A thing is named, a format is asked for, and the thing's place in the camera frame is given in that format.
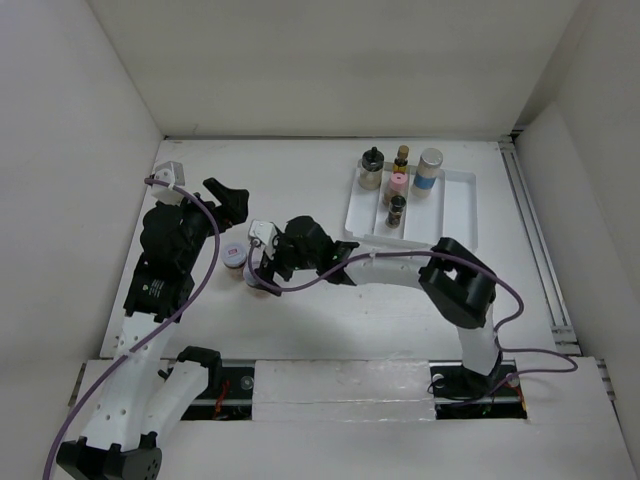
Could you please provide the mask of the red label lid jar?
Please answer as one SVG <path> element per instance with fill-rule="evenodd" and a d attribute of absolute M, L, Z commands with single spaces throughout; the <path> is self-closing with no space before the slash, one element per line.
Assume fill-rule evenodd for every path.
<path fill-rule="evenodd" d="M 247 262 L 247 249 L 239 242 L 227 243 L 221 251 L 221 259 L 229 275 L 237 279 L 244 276 L 244 268 Z"/>
<path fill-rule="evenodd" d="M 255 279 L 253 274 L 251 273 L 251 266 L 254 267 L 254 270 L 257 270 L 259 267 L 258 261 L 247 262 L 243 269 L 243 278 L 249 293 L 256 298 L 266 298 L 270 295 L 268 290 L 265 290 L 263 286 Z"/>

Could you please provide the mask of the black lid pepper jar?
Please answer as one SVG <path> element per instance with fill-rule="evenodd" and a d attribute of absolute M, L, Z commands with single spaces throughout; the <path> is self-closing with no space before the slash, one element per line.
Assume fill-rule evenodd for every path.
<path fill-rule="evenodd" d="M 394 195 L 390 198 L 388 203 L 388 214 L 385 220 L 385 224 L 395 229 L 400 226 L 404 211 L 406 209 L 406 199 L 402 195 Z"/>

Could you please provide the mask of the black knob lid jar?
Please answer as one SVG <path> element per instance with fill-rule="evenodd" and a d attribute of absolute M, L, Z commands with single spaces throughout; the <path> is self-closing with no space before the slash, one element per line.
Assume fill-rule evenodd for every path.
<path fill-rule="evenodd" d="M 366 150 L 360 160 L 359 185 L 366 190 L 380 187 L 384 169 L 384 155 L 376 147 Z"/>

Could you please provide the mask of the pink lid spice jar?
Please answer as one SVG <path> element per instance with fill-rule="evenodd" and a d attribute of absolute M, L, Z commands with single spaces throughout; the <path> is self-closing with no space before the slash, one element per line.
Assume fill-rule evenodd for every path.
<path fill-rule="evenodd" d="M 406 197 L 408 187 L 408 175 L 406 173 L 392 173 L 384 192 L 383 204 L 388 206 L 394 196 Z"/>

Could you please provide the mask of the yellow label small bottle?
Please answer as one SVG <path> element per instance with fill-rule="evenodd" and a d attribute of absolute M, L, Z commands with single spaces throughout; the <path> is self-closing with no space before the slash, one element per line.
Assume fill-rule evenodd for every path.
<path fill-rule="evenodd" d="M 393 173 L 405 174 L 408 169 L 408 156 L 409 147 L 407 145 L 400 145 L 397 150 L 396 157 L 393 162 Z"/>

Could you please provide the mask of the silver lid blue label jar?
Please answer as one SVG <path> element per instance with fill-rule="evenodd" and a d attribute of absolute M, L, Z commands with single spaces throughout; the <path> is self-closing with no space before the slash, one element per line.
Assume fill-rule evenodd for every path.
<path fill-rule="evenodd" d="M 415 196 L 426 198 L 430 195 L 440 173 L 443 160 L 443 153 L 436 148 L 426 148 L 420 154 L 411 186 L 411 191 Z"/>

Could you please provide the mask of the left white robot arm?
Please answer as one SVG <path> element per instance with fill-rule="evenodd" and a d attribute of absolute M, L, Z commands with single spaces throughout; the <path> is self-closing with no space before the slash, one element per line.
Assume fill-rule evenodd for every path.
<path fill-rule="evenodd" d="M 160 388 L 154 386 L 164 350 L 183 313 L 203 291 L 192 269 L 208 238 L 244 223 L 249 193 L 214 178 L 204 180 L 213 200 L 154 176 L 146 179 L 157 202 L 142 222 L 142 252 L 124 301 L 124 318 L 110 366 L 80 397 L 50 447 L 43 478 L 54 467 L 74 479 L 155 479 L 161 445 L 199 395 L 222 389 L 219 352 L 188 347 Z"/>

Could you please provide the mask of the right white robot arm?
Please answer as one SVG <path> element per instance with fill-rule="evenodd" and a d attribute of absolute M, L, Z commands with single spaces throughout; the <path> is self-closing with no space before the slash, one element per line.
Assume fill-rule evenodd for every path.
<path fill-rule="evenodd" d="M 492 309 L 493 271 L 459 242 L 441 238 L 423 253 L 375 250 L 357 242 L 334 241 L 310 216 L 290 220 L 284 230 L 258 224 L 254 242 L 263 245 L 258 276 L 272 287 L 276 275 L 288 281 L 297 271 L 313 270 L 333 285 L 408 287 L 424 292 L 454 327 L 462 351 L 458 372 L 437 384 L 461 399 L 478 398 L 499 379 L 502 354 L 495 343 Z"/>

